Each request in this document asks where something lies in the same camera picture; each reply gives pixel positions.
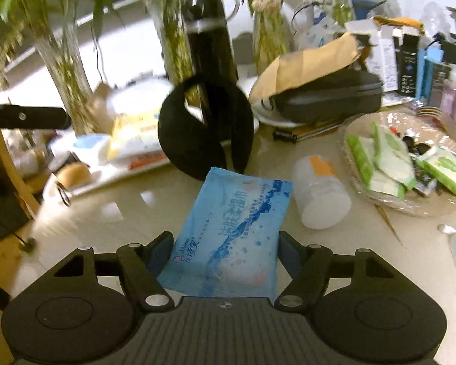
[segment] plastic-wrapped plate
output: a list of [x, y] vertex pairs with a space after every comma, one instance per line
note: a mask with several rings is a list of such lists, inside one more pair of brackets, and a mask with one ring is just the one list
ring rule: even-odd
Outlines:
[[350, 181], [356, 191], [375, 204], [386, 205], [412, 215], [439, 217], [455, 212], [456, 196], [447, 190], [443, 190], [440, 195], [433, 193], [430, 197], [421, 197], [415, 191], [408, 191], [404, 199], [401, 200], [395, 196], [366, 189], [345, 137], [346, 135], [373, 137], [371, 132], [372, 122], [395, 127], [402, 135], [407, 129], [412, 129], [416, 134], [416, 143], [425, 142], [430, 146], [442, 145], [456, 152], [456, 143], [448, 135], [405, 112], [376, 112], [353, 116], [340, 126], [338, 134], [341, 149], [343, 150], [343, 159], [349, 166]]

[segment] brown round object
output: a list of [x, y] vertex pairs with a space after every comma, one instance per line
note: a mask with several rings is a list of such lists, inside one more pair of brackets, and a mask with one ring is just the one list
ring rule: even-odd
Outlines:
[[84, 163], [76, 162], [63, 167], [56, 175], [57, 182], [65, 189], [71, 190], [74, 187], [87, 184], [91, 180], [91, 173]]

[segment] silver screw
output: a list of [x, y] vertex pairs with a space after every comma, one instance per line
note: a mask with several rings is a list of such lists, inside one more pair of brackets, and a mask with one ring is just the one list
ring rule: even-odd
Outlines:
[[165, 295], [155, 294], [155, 295], [147, 296], [145, 299], [145, 302], [149, 306], [160, 307], [160, 306], [165, 306], [166, 304], [168, 304], [169, 298], [166, 297]]
[[302, 299], [297, 295], [284, 295], [278, 301], [282, 306], [287, 308], [296, 308], [297, 306], [303, 304]]

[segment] beige table surface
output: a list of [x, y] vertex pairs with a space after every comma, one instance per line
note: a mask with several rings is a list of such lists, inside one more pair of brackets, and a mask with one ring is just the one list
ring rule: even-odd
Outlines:
[[[405, 247], [402, 246], [373, 205], [348, 184], [336, 134], [293, 145], [273, 142], [271, 128], [262, 126], [245, 173], [290, 180], [295, 161], [310, 154], [319, 154], [333, 163], [351, 194], [353, 207], [341, 223], [315, 231], [301, 224], [291, 198], [282, 229], [303, 245], [317, 243], [331, 248], [334, 253], [348, 255], [353, 255], [357, 248], [370, 248], [385, 258], [444, 309], [448, 327], [436, 360], [443, 365], [456, 365], [456, 270], [447, 237], [437, 230], [439, 223], [456, 227], [456, 213], [422, 219], [388, 210], [389, 219]], [[33, 226], [38, 249], [25, 257], [14, 294], [76, 247], [92, 246], [96, 252], [114, 252], [127, 243], [146, 244], [166, 230], [177, 236], [201, 185], [200, 181], [169, 165], [75, 198], [70, 208], [44, 204]], [[289, 281], [290, 277], [279, 264], [278, 292]], [[118, 282], [111, 278], [101, 278], [100, 282], [119, 289]], [[332, 280], [330, 288], [348, 283], [349, 279]]]

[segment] blue wet wipes packet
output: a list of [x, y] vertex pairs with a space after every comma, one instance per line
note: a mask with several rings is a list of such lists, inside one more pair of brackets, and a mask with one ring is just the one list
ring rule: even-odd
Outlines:
[[212, 167], [158, 281], [189, 296], [274, 300], [291, 192], [288, 181]]

